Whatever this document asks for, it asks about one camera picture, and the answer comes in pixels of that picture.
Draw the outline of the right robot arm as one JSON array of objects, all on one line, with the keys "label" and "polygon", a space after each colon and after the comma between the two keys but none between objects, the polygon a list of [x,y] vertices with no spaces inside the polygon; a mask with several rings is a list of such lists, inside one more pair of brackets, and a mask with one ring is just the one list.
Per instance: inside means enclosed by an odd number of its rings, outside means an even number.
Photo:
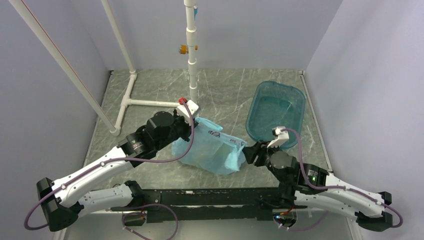
[{"label": "right robot arm", "polygon": [[386,211],[392,200],[389,192],[359,189],[321,167],[299,162],[279,148],[268,148],[263,142],[245,147],[242,152],[248,164],[266,167],[279,182],[273,200],[258,199],[264,206],[275,210],[319,208],[350,218],[374,232],[393,227],[393,216]]}]

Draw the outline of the light blue plastic bag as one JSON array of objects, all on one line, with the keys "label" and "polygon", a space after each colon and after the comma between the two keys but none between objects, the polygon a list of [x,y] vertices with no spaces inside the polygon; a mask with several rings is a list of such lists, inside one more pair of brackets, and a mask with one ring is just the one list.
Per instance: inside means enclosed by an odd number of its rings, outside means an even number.
[{"label": "light blue plastic bag", "polygon": [[216,175],[238,172],[246,161],[242,150],[247,142],[224,133],[222,126],[209,119],[196,117],[195,122],[194,142],[179,161]]}]

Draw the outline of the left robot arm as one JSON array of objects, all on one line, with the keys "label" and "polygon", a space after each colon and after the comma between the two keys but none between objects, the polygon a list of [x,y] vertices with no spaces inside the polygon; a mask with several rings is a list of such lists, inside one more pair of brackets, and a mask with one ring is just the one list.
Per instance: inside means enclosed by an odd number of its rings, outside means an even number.
[{"label": "left robot arm", "polygon": [[182,105],[172,113],[159,111],[94,162],[59,179],[39,180],[36,188],[46,227],[57,232],[84,215],[107,208],[139,209],[144,196],[136,181],[104,190],[94,187],[144,162],[153,163],[156,154],[176,140],[192,143],[197,114]]}]

